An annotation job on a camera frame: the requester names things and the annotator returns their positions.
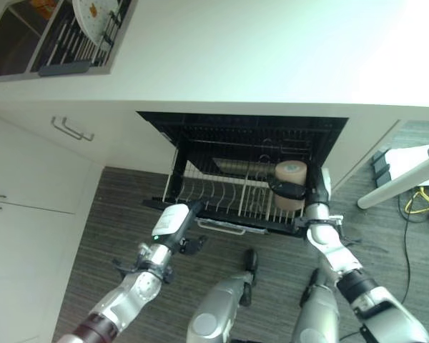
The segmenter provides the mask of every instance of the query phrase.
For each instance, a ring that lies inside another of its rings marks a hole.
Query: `dish drying rack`
[[[302,210],[277,208],[267,179],[281,161],[322,164],[346,119],[140,112],[176,147],[160,197],[144,204],[205,201],[197,223],[231,234],[301,237],[292,225]]]
[[[61,0],[47,25],[44,39],[31,71],[39,76],[55,76],[87,72],[91,67],[103,67],[109,61],[132,0],[120,0],[117,10],[110,12],[102,41],[97,46],[82,32],[70,1]],[[106,51],[101,45],[107,44]]]

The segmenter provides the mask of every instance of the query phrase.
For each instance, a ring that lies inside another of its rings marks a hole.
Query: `white countertop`
[[[0,83],[0,109],[47,101],[429,119],[397,107],[429,107],[429,0],[140,0],[110,75]]]

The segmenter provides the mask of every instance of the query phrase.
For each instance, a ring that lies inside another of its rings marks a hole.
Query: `white pole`
[[[405,174],[400,175],[397,179],[391,180],[374,191],[371,191],[369,194],[366,194],[357,201],[357,205],[361,209],[368,209],[426,180],[429,180],[429,159],[410,171],[407,171]]]

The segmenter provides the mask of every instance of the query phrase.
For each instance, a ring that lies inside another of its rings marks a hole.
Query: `gray carpet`
[[[393,140],[393,146],[429,143],[429,123],[410,123]],[[372,171],[364,166],[334,195],[331,212],[344,214],[350,237],[362,237],[363,245],[351,249],[378,283],[398,299],[405,292],[403,254],[405,221],[396,199],[367,211],[355,204],[374,188]],[[118,257],[135,258],[139,242],[150,242],[159,212],[141,205],[143,199],[162,194],[166,177],[140,171],[106,168],[95,196],[82,242],[71,273],[54,335],[55,340],[73,330],[87,312],[120,281],[111,265]],[[209,237],[195,257],[177,255],[172,260],[177,276],[148,304],[128,330],[115,342],[184,342],[193,311],[211,286],[241,267],[244,250],[254,247],[260,256],[260,273],[250,308],[240,308],[232,336],[258,342],[290,341],[299,314],[298,302],[312,270],[315,255],[303,240],[280,235],[246,234],[234,237],[216,232],[191,230],[193,236]],[[410,224],[408,249],[411,284],[405,306],[429,331],[429,222]],[[340,305],[340,335],[359,327],[346,301]],[[356,335],[344,342],[364,342]]]

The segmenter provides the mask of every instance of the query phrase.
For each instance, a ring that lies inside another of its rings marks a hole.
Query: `white plate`
[[[102,34],[109,20],[109,12],[117,10],[117,0],[73,0],[74,15],[79,27],[95,45],[102,41]],[[106,51],[104,42],[100,49]]]

